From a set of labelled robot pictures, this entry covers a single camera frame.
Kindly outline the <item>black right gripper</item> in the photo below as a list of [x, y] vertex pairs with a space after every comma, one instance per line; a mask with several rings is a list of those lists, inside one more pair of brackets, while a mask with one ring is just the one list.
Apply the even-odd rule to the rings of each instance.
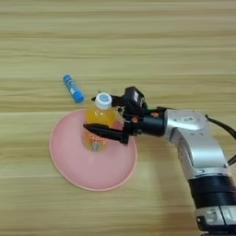
[[[99, 109], [110, 109], [111, 107], [123, 106], [124, 99], [110, 94], [97, 94], [91, 99]], [[124, 107], [123, 129], [110, 128], [105, 124], [83, 124], [84, 128], [96, 136], [119, 141], [127, 145], [129, 136], [141, 134], [150, 136], [164, 136], [166, 129], [165, 108], [149, 109], [144, 107]]]

